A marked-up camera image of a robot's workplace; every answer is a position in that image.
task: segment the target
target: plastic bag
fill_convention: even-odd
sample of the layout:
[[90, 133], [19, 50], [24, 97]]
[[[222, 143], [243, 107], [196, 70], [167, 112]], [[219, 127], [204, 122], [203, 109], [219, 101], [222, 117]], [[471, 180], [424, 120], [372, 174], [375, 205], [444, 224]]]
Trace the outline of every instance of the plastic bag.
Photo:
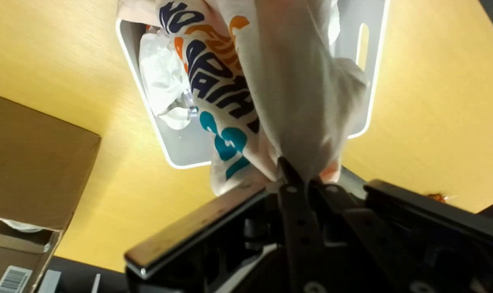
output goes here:
[[351, 60], [330, 55], [331, 8], [318, 0], [160, 1], [199, 123], [214, 133], [214, 193], [274, 180], [278, 156], [304, 180], [336, 177], [365, 84]]
[[188, 79], [164, 31], [149, 31], [139, 42], [139, 73], [149, 109], [173, 130], [190, 123]]

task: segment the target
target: cardboard box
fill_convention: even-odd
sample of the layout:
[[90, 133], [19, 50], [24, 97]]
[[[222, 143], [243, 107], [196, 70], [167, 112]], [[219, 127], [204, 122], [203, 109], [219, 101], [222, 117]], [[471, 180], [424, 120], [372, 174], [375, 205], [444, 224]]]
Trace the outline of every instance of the cardboard box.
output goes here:
[[42, 228], [19, 232], [0, 221], [0, 283], [35, 289], [99, 143], [92, 132], [0, 97], [0, 218]]

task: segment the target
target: white plastic bag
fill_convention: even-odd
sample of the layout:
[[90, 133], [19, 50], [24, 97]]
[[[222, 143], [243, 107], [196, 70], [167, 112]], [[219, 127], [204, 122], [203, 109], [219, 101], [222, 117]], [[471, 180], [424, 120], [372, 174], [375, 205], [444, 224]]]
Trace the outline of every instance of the white plastic bag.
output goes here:
[[143, 34], [138, 62], [151, 112], [173, 130], [186, 127], [188, 81], [170, 37], [160, 29]]
[[322, 0], [160, 1], [199, 122], [214, 133], [216, 193], [274, 180], [278, 156], [304, 180], [338, 172], [365, 84], [351, 60], [330, 55], [331, 8]]

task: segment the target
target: black machine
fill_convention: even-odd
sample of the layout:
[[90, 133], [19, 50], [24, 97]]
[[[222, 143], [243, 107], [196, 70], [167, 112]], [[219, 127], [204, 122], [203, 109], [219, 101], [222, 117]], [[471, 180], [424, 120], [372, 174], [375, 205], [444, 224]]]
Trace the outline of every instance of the black machine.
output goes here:
[[382, 180], [282, 180], [219, 197], [125, 254], [130, 291], [489, 291], [493, 206], [471, 215]]

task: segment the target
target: white label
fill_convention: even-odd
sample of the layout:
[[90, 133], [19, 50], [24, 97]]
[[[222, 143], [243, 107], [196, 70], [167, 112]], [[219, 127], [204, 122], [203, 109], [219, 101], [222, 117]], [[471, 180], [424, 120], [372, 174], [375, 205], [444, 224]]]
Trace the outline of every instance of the white label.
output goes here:
[[32, 270], [7, 265], [0, 280], [0, 293], [22, 293], [30, 273]]
[[55, 293], [60, 283], [61, 271], [47, 270], [43, 280], [38, 285], [37, 293]]

